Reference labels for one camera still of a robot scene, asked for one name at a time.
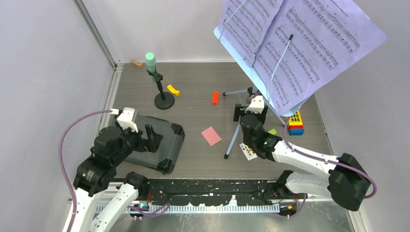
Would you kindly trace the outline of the light blue music stand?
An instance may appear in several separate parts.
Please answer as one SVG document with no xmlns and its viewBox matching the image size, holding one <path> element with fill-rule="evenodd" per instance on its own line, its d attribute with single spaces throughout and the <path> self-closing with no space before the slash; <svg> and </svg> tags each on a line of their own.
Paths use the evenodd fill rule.
<svg viewBox="0 0 410 232">
<path fill-rule="evenodd" d="M 269 93 L 269 90 L 266 89 L 263 80 L 257 74 L 255 69 L 247 66 L 246 62 L 241 58 L 240 54 L 234 49 L 234 47 L 228 42 L 228 40 L 222 35 L 222 32 L 221 30 L 219 30 L 218 27 L 214 28 L 214 35 L 218 38 L 218 41 L 224 46 L 227 52 L 232 56 L 235 62 L 239 65 L 242 71 L 248 76 L 250 81 L 253 83 L 253 86 L 248 87 L 247 89 L 223 92 L 222 94 L 223 96 L 243 93 L 247 93 L 249 95 L 246 102 L 240 104 L 240 106 L 242 107 L 241 109 L 238 107 L 235 108 L 234 122 L 238 123 L 241 114 L 244 112 L 244 107 L 248 106 L 254 98 L 258 98 L 260 100 L 263 100 L 264 102 L 263 113 L 257 115 L 259 118 L 263 119 L 262 122 L 264 122 L 264 120 L 266 119 L 266 113 L 268 112 L 268 110 L 270 110 L 272 112 L 271 116 L 276 116 L 280 123 L 282 123 L 282 125 L 285 125 L 285 120 L 283 119 L 283 117 L 290 116 L 291 113 L 296 113 L 296 111 L 298 111 L 308 99 L 303 100 L 301 103 L 293 107 L 291 110 L 287 111 L 285 114 L 278 114 L 274 107 L 271 106 L 270 100 L 268 100 L 265 97 L 265 95 Z"/>
</svg>

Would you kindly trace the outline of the sheet music page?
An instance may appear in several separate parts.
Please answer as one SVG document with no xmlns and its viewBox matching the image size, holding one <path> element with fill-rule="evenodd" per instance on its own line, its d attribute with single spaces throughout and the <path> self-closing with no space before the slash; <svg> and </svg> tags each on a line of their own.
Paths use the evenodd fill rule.
<svg viewBox="0 0 410 232">
<path fill-rule="evenodd" d="M 387 38 L 352 0 L 285 0 L 253 67 L 265 98 L 288 116 Z"/>
<path fill-rule="evenodd" d="M 283 0 L 225 0 L 218 40 L 226 40 L 251 67 Z"/>
</svg>

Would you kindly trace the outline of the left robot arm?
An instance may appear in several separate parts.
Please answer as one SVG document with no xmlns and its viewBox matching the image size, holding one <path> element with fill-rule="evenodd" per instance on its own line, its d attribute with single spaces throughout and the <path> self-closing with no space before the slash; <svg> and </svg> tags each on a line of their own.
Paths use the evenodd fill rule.
<svg viewBox="0 0 410 232">
<path fill-rule="evenodd" d="M 71 215 L 64 229 L 68 232 L 103 232 L 112 228 L 120 214 L 134 200 L 143 200 L 148 194 L 147 178 L 130 172 L 120 185 L 116 197 L 103 209 L 99 217 L 92 219 L 101 197 L 117 174 L 119 166 L 132 152 L 156 152 L 163 135 L 146 125 L 147 138 L 142 132 L 117 126 L 100 130 L 90 149 L 91 155 L 78 167 L 73 183 L 69 183 L 72 197 Z"/>
</svg>

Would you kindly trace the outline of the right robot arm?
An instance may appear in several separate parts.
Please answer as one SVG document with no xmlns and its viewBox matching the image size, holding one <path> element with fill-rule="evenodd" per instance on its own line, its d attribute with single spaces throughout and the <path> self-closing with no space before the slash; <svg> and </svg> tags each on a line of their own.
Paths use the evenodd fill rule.
<svg viewBox="0 0 410 232">
<path fill-rule="evenodd" d="M 377 185 L 350 154 L 332 156 L 314 152 L 290 143 L 286 138 L 264 129 L 268 107 L 236 104 L 233 121 L 238 125 L 233 139 L 243 134 L 241 149 L 251 159 L 285 163 L 307 172 L 285 170 L 276 180 L 276 192 L 282 198 L 293 194 L 314 194 L 331 198 L 339 206 L 358 211 L 364 199 L 377 193 Z"/>
</svg>

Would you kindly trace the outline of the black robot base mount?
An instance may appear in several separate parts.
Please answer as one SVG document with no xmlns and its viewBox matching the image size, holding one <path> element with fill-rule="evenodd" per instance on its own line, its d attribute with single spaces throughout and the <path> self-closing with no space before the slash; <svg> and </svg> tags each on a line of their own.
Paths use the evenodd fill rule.
<svg viewBox="0 0 410 232">
<path fill-rule="evenodd" d="M 280 187 L 275 180 L 257 179 L 148 179 L 138 200 L 172 206 L 264 206 L 303 199 Z"/>
</svg>

